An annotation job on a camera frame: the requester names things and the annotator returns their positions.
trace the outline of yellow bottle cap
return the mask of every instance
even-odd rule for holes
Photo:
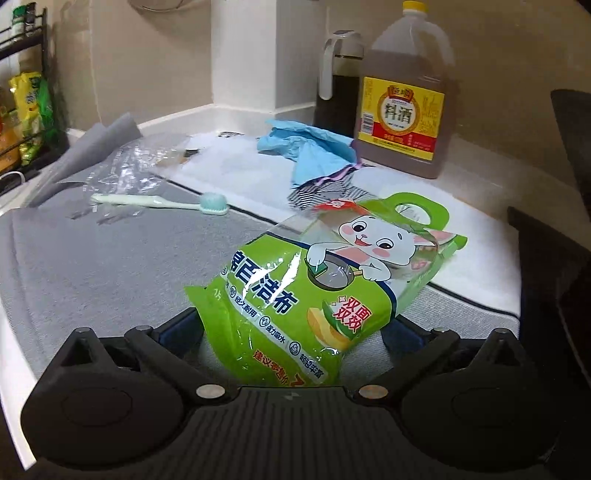
[[[420,12],[427,13],[427,5],[423,2],[416,2],[414,0],[407,0],[402,2],[402,9],[403,10],[418,10]]]

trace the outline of yellow bottle label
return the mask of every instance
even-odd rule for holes
[[[358,138],[431,161],[444,97],[441,92],[365,77]]]

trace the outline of plastic jug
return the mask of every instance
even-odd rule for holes
[[[447,160],[457,83],[449,75],[449,39],[426,20],[426,12],[422,2],[404,2],[402,18],[366,52],[355,148],[367,160],[435,179]],[[426,35],[435,39],[439,54],[429,55]]]
[[[352,30],[333,33],[320,61],[314,126],[353,137],[357,122],[363,40]]]

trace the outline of plastic wrap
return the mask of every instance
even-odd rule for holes
[[[405,216],[409,205],[428,223]],[[186,291],[216,355],[244,384],[332,385],[343,355],[466,245],[440,230],[448,220],[443,206],[412,193],[333,200],[273,227],[207,288]]]
[[[95,193],[125,195],[156,195],[162,178],[153,171],[155,166],[181,163],[189,137],[181,134],[155,134],[142,137],[115,150],[96,166],[83,187],[86,205],[75,211],[72,219],[97,213],[98,223],[112,223],[140,215],[145,207],[133,205],[96,205]]]

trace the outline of cartoon rabbit illustration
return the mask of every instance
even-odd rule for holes
[[[434,245],[421,236],[371,215],[344,223],[339,227],[339,235],[347,243],[327,242],[312,245],[306,256],[308,264],[317,267],[324,262],[326,252],[331,251],[358,263],[363,277],[370,281],[390,280],[392,273],[385,262],[408,265],[417,246]]]

